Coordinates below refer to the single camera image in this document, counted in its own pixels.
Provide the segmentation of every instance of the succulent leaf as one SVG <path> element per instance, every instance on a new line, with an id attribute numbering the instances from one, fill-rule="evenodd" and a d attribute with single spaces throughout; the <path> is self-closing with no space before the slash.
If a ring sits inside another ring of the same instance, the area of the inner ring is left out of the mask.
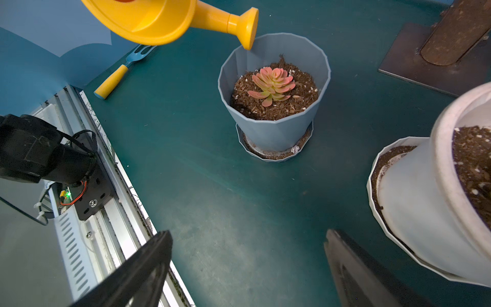
<path id="1" fill-rule="evenodd" d="M 260 87 L 263 92 L 248 91 L 249 96 L 255 99 L 265 99 L 262 102 L 263 107 L 269 107 L 274 101 L 285 101 L 290 95 L 283 95 L 287 91 L 295 88 L 293 76 L 288 76 L 288 72 L 283 68 L 264 67 L 259 73 L 252 75 L 252 81 Z"/>

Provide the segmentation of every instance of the metal base plate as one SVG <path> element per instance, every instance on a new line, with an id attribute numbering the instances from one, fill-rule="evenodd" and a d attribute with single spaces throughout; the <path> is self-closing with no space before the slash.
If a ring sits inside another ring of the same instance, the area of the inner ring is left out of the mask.
<path id="1" fill-rule="evenodd" d="M 480 42 L 456 64 L 438 66 L 419 54 L 430 33 L 429 27 L 404 24 L 379 71 L 455 97 L 486 82 L 491 66 L 491 42 Z"/>
<path id="2" fill-rule="evenodd" d="M 83 190 L 83 186 L 80 185 L 76 188 L 70 188 L 70 190 L 73 195 L 78 195 Z M 86 221 L 114 196 L 116 196 L 114 187 L 112 186 L 109 176 L 102 166 L 100 159 L 98 159 L 97 166 L 91 175 L 90 180 L 87 182 L 87 190 L 74 204 L 79 219 L 81 221 Z M 90 206 L 91 200 L 96 204 L 94 207 Z"/>

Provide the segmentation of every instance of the red wire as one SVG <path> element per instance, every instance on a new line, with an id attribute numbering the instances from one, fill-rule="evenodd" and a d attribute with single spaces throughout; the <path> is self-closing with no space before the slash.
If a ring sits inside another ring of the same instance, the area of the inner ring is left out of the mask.
<path id="1" fill-rule="evenodd" d="M 83 193 L 85 193 L 85 190 L 87 190 L 87 181 L 85 181 L 85 182 L 83 183 L 83 190 L 82 190 L 82 192 L 80 193 L 80 195 L 79 195 L 79 196 L 77 196 L 77 198 L 76 198 L 76 199 L 74 199 L 74 200 L 73 200 L 71 203 L 64 204 L 64 203 L 60 202 L 60 204 L 62 204 L 63 206 L 70 206 L 70 205 L 73 205 L 73 204 L 74 204 L 74 203 L 75 203 L 77 200 L 79 200 L 79 198 L 80 198 L 80 197 L 82 197 Z"/>

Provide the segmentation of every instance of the blue flower pot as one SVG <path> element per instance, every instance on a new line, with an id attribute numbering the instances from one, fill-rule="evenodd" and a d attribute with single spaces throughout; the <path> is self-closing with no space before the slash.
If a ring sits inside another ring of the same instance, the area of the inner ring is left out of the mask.
<path id="1" fill-rule="evenodd" d="M 230 98 L 235 82 L 246 71 L 255 71 L 279 61 L 283 54 L 287 63 L 309 73 L 319 89 L 319 98 L 305 111 L 279 120 L 255 120 L 247 118 L 232 108 Z M 305 134 L 314 119 L 322 96 L 331 79 L 327 56 L 321 48 L 305 37 L 291 33 L 273 33 L 255 39 L 250 51 L 236 48 L 220 69 L 218 90 L 230 115 L 245 135 L 263 150 L 283 151 L 295 145 Z"/>

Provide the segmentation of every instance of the potting soil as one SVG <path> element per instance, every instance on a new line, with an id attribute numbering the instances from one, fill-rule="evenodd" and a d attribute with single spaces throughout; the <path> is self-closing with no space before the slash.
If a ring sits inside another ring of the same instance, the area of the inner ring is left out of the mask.
<path id="1" fill-rule="evenodd" d="M 455 128 L 455 170 L 467 198 L 491 229 L 491 131 L 488 128 Z"/>
<path id="2" fill-rule="evenodd" d="M 280 55 L 280 61 L 278 63 L 271 63 L 270 67 L 272 69 L 283 68 L 293 76 L 295 88 L 284 93 L 285 95 L 290 95 L 290 98 L 282 102 L 273 101 L 270 107 L 263 107 L 261 105 L 263 99 L 252 98 L 247 93 L 250 90 L 262 91 L 252 81 L 252 75 L 257 74 L 258 71 L 245 72 L 235 83 L 234 92 L 232 97 L 230 97 L 230 106 L 248 118 L 278 120 L 303 112 L 319 97 L 320 89 L 316 87 L 312 76 L 302 72 L 295 65 L 286 63 L 282 55 Z"/>
<path id="3" fill-rule="evenodd" d="M 375 204 L 375 208 L 380 214 L 380 217 L 382 218 L 384 224 L 387 223 L 385 222 L 385 218 L 383 217 L 383 206 L 380 206 L 379 204 L 379 197 L 377 194 L 377 188 L 379 186 L 378 183 L 385 175 L 385 172 L 387 172 L 389 167 L 391 167 L 395 162 L 400 160 L 403 156 L 405 156 L 408 152 L 412 151 L 415 148 L 416 146 L 397 146 L 387 151 L 377 160 L 377 165 L 375 165 L 375 169 L 373 170 L 372 176 L 370 177 L 370 182 L 372 183 L 373 203 Z M 390 228 L 387 228 L 387 230 L 394 237 L 396 237 L 396 235 L 392 233 L 392 230 L 390 230 Z M 401 242 L 410 252 L 412 252 L 412 249 L 409 248 L 409 246 L 407 246 L 403 241 L 399 240 L 399 242 Z"/>

